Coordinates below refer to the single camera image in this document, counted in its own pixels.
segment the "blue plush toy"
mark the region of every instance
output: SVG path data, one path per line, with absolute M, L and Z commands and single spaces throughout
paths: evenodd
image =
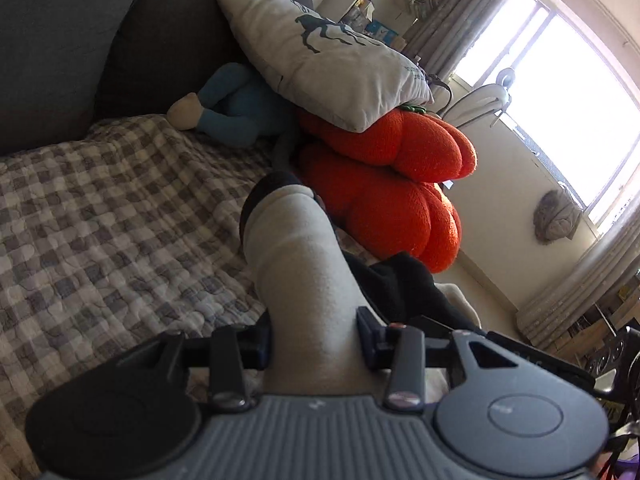
M 247 148 L 261 136 L 279 136 L 271 156 L 276 170 L 290 171 L 289 157 L 300 135 L 295 106 L 254 68 L 238 63 L 221 66 L 198 94 L 175 102 L 166 118 L 176 130 L 195 128 L 233 148 Z

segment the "baseboard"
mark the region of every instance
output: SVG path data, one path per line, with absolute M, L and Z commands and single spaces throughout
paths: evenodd
M 487 277 L 487 275 L 482 272 L 482 269 L 480 269 L 480 267 L 478 267 L 474 263 L 474 261 L 465 253 L 463 253 L 462 251 L 458 251 L 458 257 L 456 258 L 456 261 L 460 263 L 462 267 L 464 267 L 466 272 L 468 272 L 469 275 L 474 280 L 476 280 L 476 282 L 482 285 L 482 288 L 484 288 L 484 290 L 486 290 L 496 299 L 498 305 L 500 305 L 504 310 L 506 310 L 507 312 L 512 312 L 514 314 L 518 311 L 516 306 L 511 303 L 509 298 L 504 295 L 504 293 L 495 285 L 495 283 L 492 282 Z

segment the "cushion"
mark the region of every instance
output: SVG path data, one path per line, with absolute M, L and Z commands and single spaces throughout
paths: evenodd
M 164 114 L 231 61 L 246 58 L 216 0 L 137 0 L 113 42 L 96 118 Z
M 0 0 L 0 153 L 85 135 L 133 1 Z
M 249 61 L 283 97 L 350 132 L 433 102 L 424 73 L 383 43 L 293 0 L 218 0 Z

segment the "ribbed gray panel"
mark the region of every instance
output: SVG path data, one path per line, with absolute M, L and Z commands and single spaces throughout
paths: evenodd
M 57 480 L 46 474 L 42 480 Z M 448 458 L 424 421 L 371 397 L 265 396 L 212 418 L 190 450 L 145 480 L 479 480 Z

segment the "window frame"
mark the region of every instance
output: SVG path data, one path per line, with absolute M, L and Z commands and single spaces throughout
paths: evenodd
M 578 33 L 578 35 L 580 35 L 582 40 L 585 41 L 591 47 L 591 49 L 600 57 L 600 59 L 605 63 L 605 65 L 609 68 L 611 73 L 616 77 L 616 79 L 622 85 L 623 89 L 625 89 L 626 93 L 629 95 L 629 97 L 634 102 L 636 107 L 640 109 L 640 100 L 638 100 L 636 93 L 633 92 L 631 88 L 629 88 L 628 83 L 620 75 L 620 72 L 617 70 L 617 67 L 610 61 L 609 56 L 607 56 L 599 46 L 597 46 L 593 41 L 591 41 L 591 38 L 584 31 L 585 25 L 584 24 L 581 25 L 580 23 L 577 23 L 576 20 L 573 19 L 572 16 L 568 12 L 566 12 L 565 9 L 562 8 L 562 5 L 556 4 L 553 0 L 535 0 L 535 1 L 536 1 L 536 5 L 534 6 L 533 10 L 529 13 L 525 21 L 520 25 L 520 27 L 518 28 L 514 36 L 507 42 L 503 50 L 500 51 L 500 53 L 498 53 L 498 56 L 495 57 L 495 59 L 491 62 L 488 68 L 484 71 L 484 73 L 478 78 L 478 81 L 476 81 L 474 84 L 471 84 L 463 80 L 459 75 L 455 73 L 452 73 L 451 77 L 460 86 L 465 88 L 468 92 L 471 92 L 477 88 L 480 88 L 484 84 L 484 81 L 492 74 L 494 69 L 498 66 L 502 58 L 504 58 L 504 56 L 506 56 L 509 53 L 510 48 L 515 44 L 518 38 L 522 35 L 527 25 L 529 25 L 529 23 L 534 19 L 536 13 L 540 9 L 546 9 L 548 12 L 548 15 L 546 16 L 544 21 L 541 23 L 541 25 L 538 27 L 538 29 L 535 31 L 535 33 L 530 38 L 530 40 L 527 42 L 526 46 L 524 46 L 522 51 L 517 55 L 516 59 L 511 64 L 511 67 L 514 69 L 517 68 L 517 66 L 522 61 L 522 59 L 527 55 L 527 53 L 529 52 L 533 44 L 535 44 L 538 38 L 546 30 L 551 20 L 554 17 L 558 16 L 564 19 Z M 544 151 L 537 145 L 535 140 L 527 132 L 525 132 L 520 126 L 517 125 L 517 121 L 513 119 L 511 120 L 516 124 L 515 128 L 512 128 L 511 126 L 506 124 L 503 120 L 501 120 L 501 122 L 506 127 L 514 131 L 514 133 L 516 133 L 517 136 L 520 137 L 524 145 L 526 145 L 531 150 L 531 153 L 533 154 L 535 159 L 542 164 L 542 166 L 549 173 L 552 179 L 561 181 L 569 188 L 569 190 L 572 192 L 576 200 L 582 206 L 582 209 L 584 211 L 582 218 L 584 219 L 584 221 L 586 222 L 590 230 L 593 232 L 593 234 L 596 237 L 602 236 L 603 233 L 599 231 L 600 226 L 604 223 L 604 221 L 607 219 L 609 214 L 613 211 L 616 204 L 619 203 L 619 200 L 624 195 L 629 183 L 634 179 L 634 177 L 636 177 L 640 173 L 640 166 L 638 166 L 638 168 L 636 168 L 633 171 L 633 173 L 631 174 L 629 179 L 625 182 L 625 184 L 620 187 L 620 189 L 618 190 L 618 193 L 616 194 L 616 197 L 612 200 L 611 204 L 607 207 L 606 211 L 597 219 L 596 222 L 593 222 L 591 220 L 589 214 L 598 205 L 598 202 L 604 197 L 607 191 L 609 191 L 609 189 L 611 188 L 616 178 L 618 177 L 622 169 L 625 167 L 626 163 L 628 162 L 629 158 L 631 158 L 635 150 L 639 149 L 640 129 L 638 131 L 638 135 L 636 136 L 636 139 L 632 143 L 626 155 L 623 157 L 622 161 L 616 167 L 616 170 L 613 172 L 613 174 L 611 175 L 609 180 L 605 183 L 605 185 L 597 193 L 596 197 L 591 201 L 590 204 L 587 205 L 580 198 L 577 191 L 573 188 L 573 186 L 568 181 L 568 179 L 564 177 L 564 175 L 561 173 L 558 167 L 553 163 L 553 161 L 548 156 L 546 156 Z

